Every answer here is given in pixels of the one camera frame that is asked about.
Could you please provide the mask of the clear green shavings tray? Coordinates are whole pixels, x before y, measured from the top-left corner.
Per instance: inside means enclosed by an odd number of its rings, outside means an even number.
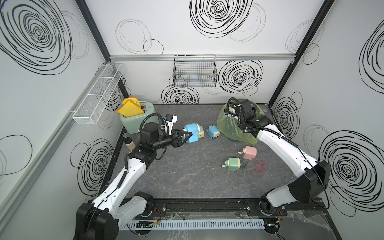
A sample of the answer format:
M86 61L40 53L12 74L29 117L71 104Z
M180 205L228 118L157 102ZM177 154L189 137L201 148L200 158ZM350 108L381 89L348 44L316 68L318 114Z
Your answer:
M240 169L241 169L241 170L246 169L247 165L248 165L248 161L241 159L241 166L240 166Z

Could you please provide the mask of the bin with green bag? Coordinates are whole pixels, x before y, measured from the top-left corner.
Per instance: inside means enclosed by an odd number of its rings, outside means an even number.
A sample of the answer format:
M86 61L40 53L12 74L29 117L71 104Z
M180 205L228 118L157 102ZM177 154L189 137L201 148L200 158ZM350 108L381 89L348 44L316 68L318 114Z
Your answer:
M239 119L228 117L225 114L227 104L241 105ZM254 102L248 99L237 99L231 97L219 113L217 127L220 133L232 141L246 142L250 145L256 145L258 142L258 131L249 133L248 130L261 127L261 120L266 115L264 111Z

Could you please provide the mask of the yellow green pencil sharpener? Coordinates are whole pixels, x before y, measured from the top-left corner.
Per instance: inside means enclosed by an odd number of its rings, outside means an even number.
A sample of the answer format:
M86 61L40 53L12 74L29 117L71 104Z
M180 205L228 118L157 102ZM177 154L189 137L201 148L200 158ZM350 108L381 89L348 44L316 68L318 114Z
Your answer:
M200 126L199 125L199 135L198 135L198 138L203 138L205 136L205 131L204 131L204 128L203 126Z

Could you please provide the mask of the blue sharpener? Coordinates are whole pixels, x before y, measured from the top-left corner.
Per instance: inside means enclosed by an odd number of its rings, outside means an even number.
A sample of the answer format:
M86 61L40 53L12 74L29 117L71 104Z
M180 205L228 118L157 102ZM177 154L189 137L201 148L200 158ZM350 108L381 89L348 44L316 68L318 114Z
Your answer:
M214 125L209 126L207 128L207 133L208 133L209 138L211 138L211 139L215 139L220 135L219 129Z
M188 142L194 143L199 140L200 135L200 126L198 124L188 124L185 125L183 130L185 132L191 133L192 135L189 137Z

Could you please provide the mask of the yellow toy toast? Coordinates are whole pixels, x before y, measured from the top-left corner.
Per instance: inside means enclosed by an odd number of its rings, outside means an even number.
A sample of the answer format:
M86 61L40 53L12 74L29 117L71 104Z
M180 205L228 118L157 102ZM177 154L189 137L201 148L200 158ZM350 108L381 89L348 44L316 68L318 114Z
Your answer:
M117 110L117 113L128 118L144 113L141 103L135 97L126 98L122 101L122 107Z

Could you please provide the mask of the green cream pencil sharpener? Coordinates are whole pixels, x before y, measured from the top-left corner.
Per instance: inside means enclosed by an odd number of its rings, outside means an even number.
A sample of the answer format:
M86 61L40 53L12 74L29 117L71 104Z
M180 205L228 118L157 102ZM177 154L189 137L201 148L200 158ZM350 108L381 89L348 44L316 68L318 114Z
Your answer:
M239 170L240 167L241 167L240 158L228 158L222 165L222 168L226 168L228 171L231 171L231 172Z

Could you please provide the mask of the clear pink shavings tray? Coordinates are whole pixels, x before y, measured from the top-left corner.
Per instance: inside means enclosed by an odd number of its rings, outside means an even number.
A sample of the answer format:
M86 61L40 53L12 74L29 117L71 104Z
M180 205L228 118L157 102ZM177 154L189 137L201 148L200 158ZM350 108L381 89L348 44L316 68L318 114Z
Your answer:
M256 172L265 172L267 170L266 164L264 161L256 160L255 161L255 171Z

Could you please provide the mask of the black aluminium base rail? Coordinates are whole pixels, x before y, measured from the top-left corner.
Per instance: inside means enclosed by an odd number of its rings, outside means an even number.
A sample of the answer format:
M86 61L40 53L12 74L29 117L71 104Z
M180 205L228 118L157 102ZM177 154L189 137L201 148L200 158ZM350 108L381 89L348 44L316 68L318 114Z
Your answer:
M97 207L95 204L82 204L77 215L84 213L86 217L92 214L105 216L111 214L120 223L123 220L130 221L136 217L140 219L154 219L166 216L166 213L190 213L190 212L246 212L249 217L272 218L286 216L289 211L321 210L324 203L316 198L314 201L304 204L293 202L271 210L262 209L262 199L145 199L141 196L126 198L115 213L112 207Z

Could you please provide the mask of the pink pencil sharpener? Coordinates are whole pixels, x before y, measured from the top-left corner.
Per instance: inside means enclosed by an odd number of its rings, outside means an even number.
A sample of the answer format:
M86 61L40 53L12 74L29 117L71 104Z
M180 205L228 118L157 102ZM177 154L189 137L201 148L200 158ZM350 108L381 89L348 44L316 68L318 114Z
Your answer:
M255 147L246 146L238 152L245 160L253 160L257 155L257 149Z

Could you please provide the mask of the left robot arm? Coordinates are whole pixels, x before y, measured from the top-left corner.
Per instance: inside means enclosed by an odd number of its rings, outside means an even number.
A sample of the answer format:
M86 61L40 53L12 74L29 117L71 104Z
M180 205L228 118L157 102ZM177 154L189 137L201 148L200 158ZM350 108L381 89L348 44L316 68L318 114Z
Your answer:
M124 201L125 197L156 159L158 149L181 147L192 136L193 133L183 130L168 130L160 135L158 124L145 124L125 167L92 203L83 203L78 208L74 239L114 240L119 231L136 216L150 215L153 208L151 195L137 192L127 202Z

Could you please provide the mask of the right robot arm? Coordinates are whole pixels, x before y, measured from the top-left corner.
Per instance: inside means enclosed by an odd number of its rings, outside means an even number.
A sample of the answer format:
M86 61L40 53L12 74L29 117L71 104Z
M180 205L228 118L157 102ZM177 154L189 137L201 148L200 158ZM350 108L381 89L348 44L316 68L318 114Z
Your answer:
M295 181L273 189L260 198L260 211L273 215L279 207L294 202L309 204L319 194L326 192L331 166L326 161L317 161L302 151L297 144L281 133L266 116L258 115L247 99L230 98L224 115L237 119L243 133L252 134L272 149L297 177Z

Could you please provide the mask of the white mesh wall shelf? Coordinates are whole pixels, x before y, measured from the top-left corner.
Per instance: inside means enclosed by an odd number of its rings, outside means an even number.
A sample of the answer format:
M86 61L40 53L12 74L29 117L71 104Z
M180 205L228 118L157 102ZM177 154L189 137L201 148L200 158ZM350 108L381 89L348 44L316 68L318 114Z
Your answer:
M115 92L124 73L122 64L101 65L90 90L75 110L73 120L79 125L95 125Z

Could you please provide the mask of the small black-capped bottle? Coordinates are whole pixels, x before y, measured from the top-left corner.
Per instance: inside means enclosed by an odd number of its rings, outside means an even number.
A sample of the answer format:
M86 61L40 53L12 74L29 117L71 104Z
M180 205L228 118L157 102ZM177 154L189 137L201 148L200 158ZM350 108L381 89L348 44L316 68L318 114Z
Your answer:
M124 138L124 143L128 147L129 152L132 152L136 148L135 142L130 137L125 137Z

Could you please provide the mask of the mint green toaster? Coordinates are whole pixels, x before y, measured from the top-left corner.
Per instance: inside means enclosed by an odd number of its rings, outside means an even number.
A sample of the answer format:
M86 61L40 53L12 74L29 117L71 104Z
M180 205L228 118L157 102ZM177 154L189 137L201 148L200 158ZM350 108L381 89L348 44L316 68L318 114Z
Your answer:
M120 120L128 134L136 134L139 132L139 127L142 121L150 114L156 113L156 109L152 103L145 102L144 113L141 115L132 116L129 118L120 115Z

